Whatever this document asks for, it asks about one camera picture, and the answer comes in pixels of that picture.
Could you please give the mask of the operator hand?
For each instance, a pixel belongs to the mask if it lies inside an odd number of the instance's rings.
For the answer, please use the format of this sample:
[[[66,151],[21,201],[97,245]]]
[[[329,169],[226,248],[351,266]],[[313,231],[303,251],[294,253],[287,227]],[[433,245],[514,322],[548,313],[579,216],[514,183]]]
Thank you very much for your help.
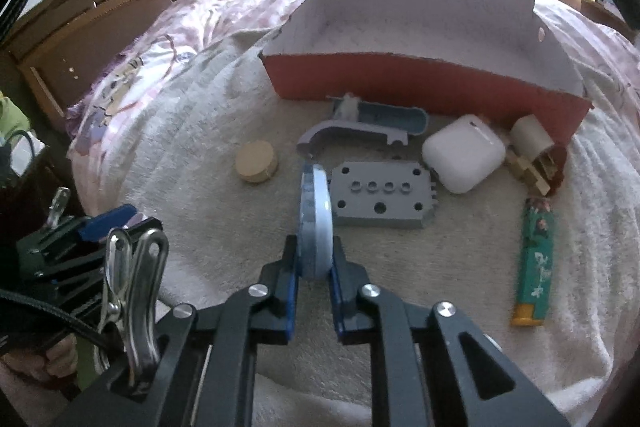
[[[2,362],[17,374],[40,383],[65,378],[77,371],[77,338],[70,334],[40,355],[36,351],[14,349],[1,357]]]

